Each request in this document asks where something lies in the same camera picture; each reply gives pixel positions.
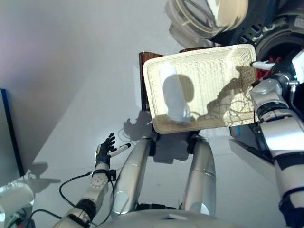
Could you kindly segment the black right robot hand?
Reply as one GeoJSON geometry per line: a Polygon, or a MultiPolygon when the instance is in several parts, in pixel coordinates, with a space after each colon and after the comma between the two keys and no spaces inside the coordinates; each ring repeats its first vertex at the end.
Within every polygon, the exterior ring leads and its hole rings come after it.
{"type": "Polygon", "coordinates": [[[300,84],[304,82],[304,49],[292,50],[286,57],[266,61],[254,61],[250,66],[256,70],[256,80],[261,81],[267,76],[283,73],[290,80],[297,80],[300,84]]]}

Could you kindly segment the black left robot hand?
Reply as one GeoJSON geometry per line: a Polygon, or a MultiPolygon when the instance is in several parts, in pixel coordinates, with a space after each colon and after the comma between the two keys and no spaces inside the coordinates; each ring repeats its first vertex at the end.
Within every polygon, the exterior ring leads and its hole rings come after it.
{"type": "Polygon", "coordinates": [[[97,168],[103,165],[107,166],[109,169],[111,165],[111,158],[121,154],[123,151],[129,149],[130,147],[130,143],[115,147],[115,135],[114,133],[110,133],[105,141],[97,146],[95,153],[95,167],[97,168]]]}

